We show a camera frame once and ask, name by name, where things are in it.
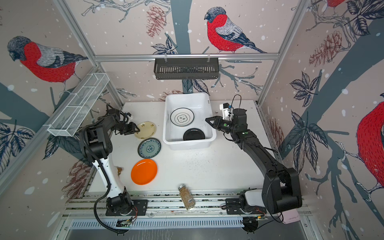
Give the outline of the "black plate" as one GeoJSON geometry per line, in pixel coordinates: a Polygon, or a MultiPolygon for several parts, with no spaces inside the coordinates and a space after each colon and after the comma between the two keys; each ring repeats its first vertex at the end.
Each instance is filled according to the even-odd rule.
{"type": "Polygon", "coordinates": [[[188,129],[183,135],[184,141],[204,140],[205,138],[205,133],[198,128],[188,129]]]}

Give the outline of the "beige plate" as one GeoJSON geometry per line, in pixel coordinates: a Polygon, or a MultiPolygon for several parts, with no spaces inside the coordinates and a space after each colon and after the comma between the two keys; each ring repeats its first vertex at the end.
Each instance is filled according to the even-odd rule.
{"type": "Polygon", "coordinates": [[[156,124],[149,121],[142,122],[138,124],[137,127],[139,128],[140,131],[136,132],[134,135],[136,138],[141,140],[151,138],[156,133],[156,130],[157,130],[156,124]]]}

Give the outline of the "white plate green rim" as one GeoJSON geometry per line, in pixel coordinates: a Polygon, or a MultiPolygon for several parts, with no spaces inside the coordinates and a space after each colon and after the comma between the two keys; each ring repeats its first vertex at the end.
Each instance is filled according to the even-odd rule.
{"type": "Polygon", "coordinates": [[[171,122],[178,127],[190,125],[195,119],[195,114],[188,108],[178,108],[170,115],[171,122]]]}

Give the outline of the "teal patterned plate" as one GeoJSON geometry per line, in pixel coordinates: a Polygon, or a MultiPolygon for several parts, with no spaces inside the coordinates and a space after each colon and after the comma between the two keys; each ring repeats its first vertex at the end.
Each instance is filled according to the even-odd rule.
{"type": "Polygon", "coordinates": [[[143,140],[138,146],[138,154],[143,159],[152,159],[161,151],[161,142],[156,138],[143,140]]]}

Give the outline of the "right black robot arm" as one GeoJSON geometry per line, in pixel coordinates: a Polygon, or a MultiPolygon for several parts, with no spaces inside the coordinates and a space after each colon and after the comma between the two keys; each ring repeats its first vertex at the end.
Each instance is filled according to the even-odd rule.
{"type": "Polygon", "coordinates": [[[298,172],[278,162],[262,146],[260,140],[247,125],[245,109],[235,109],[232,119],[221,116],[206,118],[206,122],[218,131],[230,134],[241,150],[247,153],[264,174],[261,199],[270,214],[300,208],[303,204],[298,172]]]}

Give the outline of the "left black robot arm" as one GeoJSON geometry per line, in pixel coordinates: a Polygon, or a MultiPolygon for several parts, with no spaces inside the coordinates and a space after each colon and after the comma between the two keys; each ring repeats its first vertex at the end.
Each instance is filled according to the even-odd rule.
{"type": "Polygon", "coordinates": [[[107,210],[112,213],[131,211],[134,204],[129,193],[119,179],[117,168],[109,154],[113,151],[110,132],[116,135],[132,135],[140,132],[138,126],[132,122],[132,115],[113,108],[107,104],[106,114],[98,118],[97,122],[83,127],[79,132],[80,147],[84,158],[91,162],[104,178],[106,193],[98,198],[93,207],[98,223],[105,229],[124,235],[127,230],[114,229],[103,223],[97,213],[97,205],[104,198],[107,199],[107,210]]]}

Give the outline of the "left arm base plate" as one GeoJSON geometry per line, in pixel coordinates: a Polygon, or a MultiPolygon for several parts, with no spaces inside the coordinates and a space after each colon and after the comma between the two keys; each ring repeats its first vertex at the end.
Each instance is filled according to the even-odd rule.
{"type": "Polygon", "coordinates": [[[116,207],[113,210],[107,209],[106,216],[108,217],[125,217],[125,216],[145,216],[148,200],[139,199],[132,200],[131,205],[128,207],[127,205],[123,205],[122,207],[116,207]]]}

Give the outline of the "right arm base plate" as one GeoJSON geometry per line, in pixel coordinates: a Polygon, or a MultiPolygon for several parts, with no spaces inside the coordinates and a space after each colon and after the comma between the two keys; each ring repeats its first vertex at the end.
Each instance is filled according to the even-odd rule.
{"type": "Polygon", "coordinates": [[[250,206],[244,198],[225,199],[225,204],[221,206],[228,215],[266,215],[267,210],[262,206],[250,206]]]}

